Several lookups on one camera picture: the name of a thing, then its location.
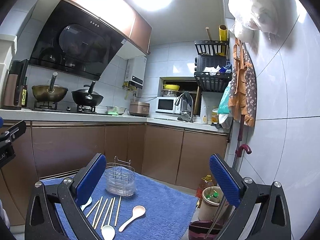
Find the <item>small white spoon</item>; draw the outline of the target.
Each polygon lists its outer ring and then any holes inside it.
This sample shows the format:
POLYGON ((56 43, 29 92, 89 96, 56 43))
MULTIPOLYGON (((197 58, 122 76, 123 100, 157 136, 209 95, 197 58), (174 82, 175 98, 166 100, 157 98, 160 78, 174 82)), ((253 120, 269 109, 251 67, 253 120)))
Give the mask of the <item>small white spoon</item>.
POLYGON ((84 211, 86 207, 91 205, 91 203, 92 203, 92 197, 89 197, 88 201, 84 205, 80 206, 80 209, 84 211))

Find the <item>wooden chopstick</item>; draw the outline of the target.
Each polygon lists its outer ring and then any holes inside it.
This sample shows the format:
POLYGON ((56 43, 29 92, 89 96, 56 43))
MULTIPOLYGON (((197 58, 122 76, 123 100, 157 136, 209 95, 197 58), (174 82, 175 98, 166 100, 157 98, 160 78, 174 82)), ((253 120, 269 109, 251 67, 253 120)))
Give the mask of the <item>wooden chopstick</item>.
POLYGON ((120 197, 119 197, 119 200, 118 200, 118 206, 117 206, 116 217, 115 217, 115 221, 114 221, 114 227, 117 226, 117 222, 118 222, 118 216, 119 216, 121 198, 122 198, 122 196, 120 196, 120 197))
POLYGON ((101 227, 100 227, 101 230, 102 230, 102 228, 103 228, 103 226, 104 226, 104 224, 105 224, 105 221, 106 221, 108 212, 109 212, 109 210, 110 210, 110 207, 112 206, 113 200, 114 200, 114 198, 111 198, 111 199, 110 199, 110 202, 109 202, 107 211, 106 211, 106 213, 105 213, 105 215, 104 215, 103 222, 102 222, 101 227))
POLYGON ((86 215, 86 218, 89 217, 89 215, 93 212, 93 210, 98 206, 98 204, 100 204, 100 200, 98 200, 95 205, 90 209, 90 211, 88 212, 88 214, 86 215))
POLYGON ((92 223, 92 226, 93 226, 94 229, 95 229, 95 224, 96 224, 96 220, 97 220, 97 216, 98 216, 98 212, 99 212, 102 200, 103 200, 103 196, 101 196, 101 198, 100 198, 100 200, 98 202, 97 210, 96 210, 95 215, 94 215, 94 219, 93 219, 93 223, 92 223))
POLYGON ((95 224, 95 226, 94 226, 94 229, 97 229, 97 226, 98 226, 99 221, 100 221, 100 219, 101 219, 101 217, 102 217, 102 214, 103 214, 103 212, 104 212, 104 209, 105 209, 105 206, 106 206, 107 202, 108 202, 108 198, 105 200, 105 202, 104 202, 104 204, 103 204, 103 207, 102 207, 102 209, 101 209, 101 211, 100 211, 100 213, 99 213, 99 217, 97 218, 97 221, 96 221, 96 224, 95 224))

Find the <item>large pale blue spoon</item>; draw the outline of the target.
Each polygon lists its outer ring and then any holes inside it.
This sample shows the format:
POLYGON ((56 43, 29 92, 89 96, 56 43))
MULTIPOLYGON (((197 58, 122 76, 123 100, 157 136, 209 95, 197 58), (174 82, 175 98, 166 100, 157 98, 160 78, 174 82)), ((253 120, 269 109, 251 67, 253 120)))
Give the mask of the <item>large pale blue spoon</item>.
POLYGON ((115 199, 116 198, 114 197, 114 200, 108 212, 105 224, 101 230, 104 240, 113 240, 116 234, 115 229, 113 228, 113 226, 110 225, 115 199))

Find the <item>cream white spoon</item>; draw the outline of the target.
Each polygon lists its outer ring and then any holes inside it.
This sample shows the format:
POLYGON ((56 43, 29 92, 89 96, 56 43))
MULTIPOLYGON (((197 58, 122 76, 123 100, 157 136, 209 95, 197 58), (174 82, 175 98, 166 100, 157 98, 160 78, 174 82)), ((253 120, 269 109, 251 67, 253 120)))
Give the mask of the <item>cream white spoon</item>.
POLYGON ((146 209, 142 205, 137 205, 132 209, 132 216, 125 223, 123 223, 118 229, 119 232, 123 232, 125 228, 132 223, 135 219, 145 215, 146 209))

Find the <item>beige trash bin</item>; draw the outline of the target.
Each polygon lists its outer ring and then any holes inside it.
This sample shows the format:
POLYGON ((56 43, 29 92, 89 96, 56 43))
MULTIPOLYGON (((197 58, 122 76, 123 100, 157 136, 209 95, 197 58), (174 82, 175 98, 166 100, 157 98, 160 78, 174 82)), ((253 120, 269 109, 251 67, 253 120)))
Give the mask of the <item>beige trash bin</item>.
POLYGON ((198 219, 201 221, 212 220, 216 214, 223 192, 218 186, 207 187, 202 191, 202 202, 198 214, 198 219))

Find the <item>dark red basin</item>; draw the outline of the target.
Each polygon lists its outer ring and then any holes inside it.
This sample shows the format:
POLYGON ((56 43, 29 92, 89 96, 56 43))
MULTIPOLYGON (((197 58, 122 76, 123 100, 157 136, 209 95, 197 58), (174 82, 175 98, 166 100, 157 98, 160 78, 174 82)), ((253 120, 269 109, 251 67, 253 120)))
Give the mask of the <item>dark red basin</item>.
POLYGON ((215 239, 222 229, 222 223, 216 223, 210 234, 205 238, 206 233, 212 225, 212 221, 194 221, 189 224, 188 227, 188 239, 189 240, 212 240, 215 239))

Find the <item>cooking oil jug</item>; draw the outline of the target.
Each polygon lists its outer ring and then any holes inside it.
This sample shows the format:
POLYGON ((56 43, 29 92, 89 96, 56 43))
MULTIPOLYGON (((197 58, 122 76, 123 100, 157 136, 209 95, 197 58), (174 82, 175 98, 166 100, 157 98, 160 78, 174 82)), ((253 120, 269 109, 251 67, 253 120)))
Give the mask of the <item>cooking oil jug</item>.
POLYGON ((206 175, 205 177, 201 178, 201 181, 197 187, 196 197, 199 199, 199 205, 202 203, 202 192, 204 189, 214 186, 213 178, 210 174, 206 175))

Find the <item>brown lower cabinets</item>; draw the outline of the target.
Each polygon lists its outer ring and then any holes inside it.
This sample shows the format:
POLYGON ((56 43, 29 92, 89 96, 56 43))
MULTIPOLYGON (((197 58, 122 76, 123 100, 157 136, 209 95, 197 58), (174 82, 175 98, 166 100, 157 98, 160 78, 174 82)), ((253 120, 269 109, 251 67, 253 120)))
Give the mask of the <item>brown lower cabinets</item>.
POLYGON ((195 190, 209 173, 209 156, 225 155, 225 132, 144 122, 27 122, 14 144, 15 158, 1 168, 1 201, 11 225, 25 223, 33 185, 88 164, 97 153, 131 161, 136 172, 195 190))

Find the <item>blue towel mat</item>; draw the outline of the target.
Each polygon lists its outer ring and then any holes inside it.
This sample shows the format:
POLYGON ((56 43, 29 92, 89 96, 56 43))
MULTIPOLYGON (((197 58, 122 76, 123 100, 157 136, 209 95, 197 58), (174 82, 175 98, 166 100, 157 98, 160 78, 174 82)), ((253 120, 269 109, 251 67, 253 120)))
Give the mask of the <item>blue towel mat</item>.
MULTIPOLYGON (((197 198, 140 174, 135 175, 135 182, 134 195, 121 198, 116 227, 114 221, 119 197, 115 196, 110 225, 118 230, 132 216, 132 209, 137 205, 144 206, 146 213, 130 223, 123 232, 116 231, 115 239, 181 239, 194 215, 197 198)), ((106 185, 106 177, 102 175, 91 195, 93 204, 103 196, 101 207, 108 198, 100 224, 110 199, 114 197, 106 190, 106 185)), ((95 212, 96 209, 89 215, 89 222, 93 221, 95 212)))

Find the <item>black range hood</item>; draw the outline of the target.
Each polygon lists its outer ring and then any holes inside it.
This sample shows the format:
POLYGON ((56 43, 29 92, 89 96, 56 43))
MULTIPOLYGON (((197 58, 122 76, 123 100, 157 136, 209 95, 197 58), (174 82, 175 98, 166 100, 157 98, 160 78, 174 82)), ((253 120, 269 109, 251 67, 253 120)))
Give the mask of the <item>black range hood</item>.
POLYGON ((29 62, 98 81, 125 41, 108 25, 61 1, 43 26, 29 62))

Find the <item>white water heater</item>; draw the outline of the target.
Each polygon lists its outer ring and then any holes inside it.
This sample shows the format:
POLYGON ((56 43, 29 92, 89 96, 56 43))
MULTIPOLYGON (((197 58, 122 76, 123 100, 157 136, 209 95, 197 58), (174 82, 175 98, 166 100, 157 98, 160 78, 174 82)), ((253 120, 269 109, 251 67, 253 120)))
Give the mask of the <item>white water heater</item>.
POLYGON ((144 56, 134 57, 127 62, 125 82, 136 88, 142 89, 147 58, 144 56))

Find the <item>white microwave oven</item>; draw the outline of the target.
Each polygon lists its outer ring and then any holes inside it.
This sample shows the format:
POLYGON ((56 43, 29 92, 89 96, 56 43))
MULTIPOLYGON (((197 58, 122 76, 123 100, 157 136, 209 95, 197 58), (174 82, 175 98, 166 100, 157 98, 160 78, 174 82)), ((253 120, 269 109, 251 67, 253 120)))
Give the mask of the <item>white microwave oven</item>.
POLYGON ((157 113, 180 114, 180 105, 175 105, 178 97, 159 96, 156 101, 157 113))

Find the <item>wooden rolling pin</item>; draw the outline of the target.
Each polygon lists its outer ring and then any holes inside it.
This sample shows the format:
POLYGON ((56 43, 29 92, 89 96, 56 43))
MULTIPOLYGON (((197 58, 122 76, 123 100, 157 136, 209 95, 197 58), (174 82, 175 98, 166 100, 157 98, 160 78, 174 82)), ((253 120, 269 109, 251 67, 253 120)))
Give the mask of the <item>wooden rolling pin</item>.
POLYGON ((209 40, 212 41, 213 39, 212 39, 209 27, 206 27, 205 29, 206 29, 206 33, 208 35, 209 40))

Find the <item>white plastic bag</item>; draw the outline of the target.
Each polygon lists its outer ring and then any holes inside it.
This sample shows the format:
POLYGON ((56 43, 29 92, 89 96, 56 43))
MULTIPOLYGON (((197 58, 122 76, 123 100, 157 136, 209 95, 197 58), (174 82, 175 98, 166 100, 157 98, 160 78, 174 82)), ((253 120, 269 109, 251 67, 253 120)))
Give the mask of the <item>white plastic bag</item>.
POLYGON ((250 42, 255 31, 284 37, 298 18, 295 0, 229 0, 235 21, 232 32, 242 42, 250 42))

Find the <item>black wall dish rack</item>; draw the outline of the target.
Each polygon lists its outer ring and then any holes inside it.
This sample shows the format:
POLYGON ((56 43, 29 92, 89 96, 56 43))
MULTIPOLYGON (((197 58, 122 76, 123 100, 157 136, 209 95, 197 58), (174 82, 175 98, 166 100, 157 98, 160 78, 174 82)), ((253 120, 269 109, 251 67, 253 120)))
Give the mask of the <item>black wall dish rack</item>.
POLYGON ((229 42, 200 40, 194 42, 195 57, 194 77, 203 92, 222 93, 232 79, 229 56, 229 42))

